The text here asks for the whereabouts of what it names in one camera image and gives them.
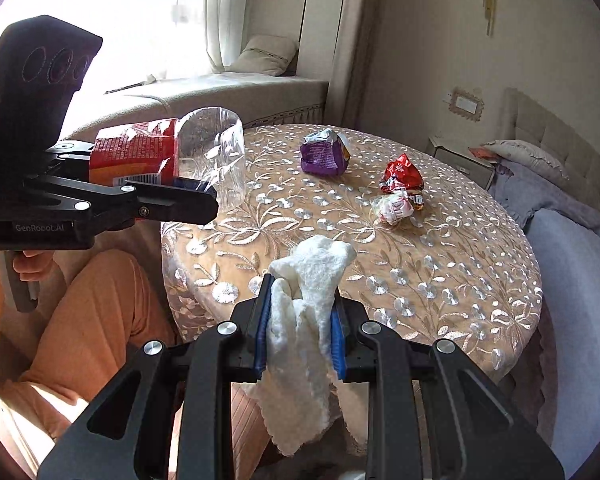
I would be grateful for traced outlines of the person's left hand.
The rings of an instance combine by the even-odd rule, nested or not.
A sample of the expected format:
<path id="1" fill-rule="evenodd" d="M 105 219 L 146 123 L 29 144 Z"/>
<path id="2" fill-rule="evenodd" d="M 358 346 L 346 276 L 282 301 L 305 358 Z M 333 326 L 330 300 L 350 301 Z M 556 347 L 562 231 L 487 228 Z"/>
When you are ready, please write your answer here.
<path id="1" fill-rule="evenodd" d="M 43 281 L 55 266 L 54 253 L 42 250 L 25 250 L 18 252 L 12 259 L 12 268 L 20 281 L 37 283 Z"/>

